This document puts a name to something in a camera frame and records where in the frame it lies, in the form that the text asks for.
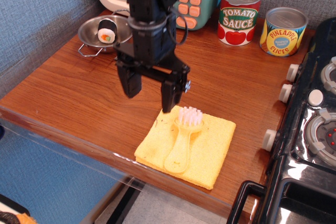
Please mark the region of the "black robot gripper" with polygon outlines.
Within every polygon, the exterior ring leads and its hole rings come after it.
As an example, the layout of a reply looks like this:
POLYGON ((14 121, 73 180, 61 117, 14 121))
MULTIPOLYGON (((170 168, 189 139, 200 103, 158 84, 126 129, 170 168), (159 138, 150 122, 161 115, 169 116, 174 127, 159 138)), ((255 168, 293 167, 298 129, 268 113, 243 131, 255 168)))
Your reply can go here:
POLYGON ((190 88, 187 74, 190 68, 175 55, 176 17, 165 16, 149 23, 127 19, 132 31, 132 42, 124 42, 117 51, 117 71, 128 98, 142 89, 141 76, 162 82, 162 110, 170 113, 183 92, 190 88))

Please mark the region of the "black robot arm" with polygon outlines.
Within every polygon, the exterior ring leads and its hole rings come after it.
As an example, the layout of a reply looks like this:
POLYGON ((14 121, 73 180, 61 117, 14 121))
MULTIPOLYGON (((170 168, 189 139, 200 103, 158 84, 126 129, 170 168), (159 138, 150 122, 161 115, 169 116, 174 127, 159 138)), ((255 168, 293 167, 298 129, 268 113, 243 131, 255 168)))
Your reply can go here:
POLYGON ((142 77, 161 83, 162 110, 169 113, 188 90, 189 66, 175 55, 176 19, 181 16, 177 0, 127 0, 132 43, 114 46, 117 70, 124 93, 135 97, 142 89, 142 77))

